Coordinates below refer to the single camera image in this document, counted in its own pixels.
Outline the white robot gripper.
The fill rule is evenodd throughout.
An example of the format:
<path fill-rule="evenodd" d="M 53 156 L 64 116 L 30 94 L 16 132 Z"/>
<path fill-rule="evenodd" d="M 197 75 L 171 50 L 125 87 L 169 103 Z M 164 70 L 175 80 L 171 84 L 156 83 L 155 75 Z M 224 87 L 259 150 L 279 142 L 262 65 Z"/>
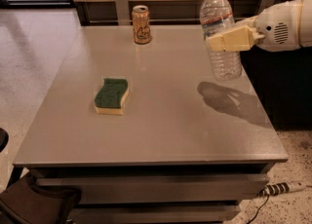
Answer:
<path fill-rule="evenodd" d="M 258 16 L 237 21 L 236 27 L 207 37 L 206 45 L 212 52 L 248 51 L 255 44 L 268 52 L 297 50 L 301 6 L 302 0 L 273 5 Z"/>

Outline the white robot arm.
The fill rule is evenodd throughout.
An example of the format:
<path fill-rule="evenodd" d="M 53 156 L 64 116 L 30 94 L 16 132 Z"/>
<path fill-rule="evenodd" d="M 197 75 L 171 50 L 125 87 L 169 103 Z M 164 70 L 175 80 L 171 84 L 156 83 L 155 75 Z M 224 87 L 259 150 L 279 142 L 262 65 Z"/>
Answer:
<path fill-rule="evenodd" d="M 237 21 L 229 30 L 206 38 L 210 51 L 241 52 L 253 46 L 267 52 L 312 46 L 312 0 L 273 5 L 258 16 Z"/>

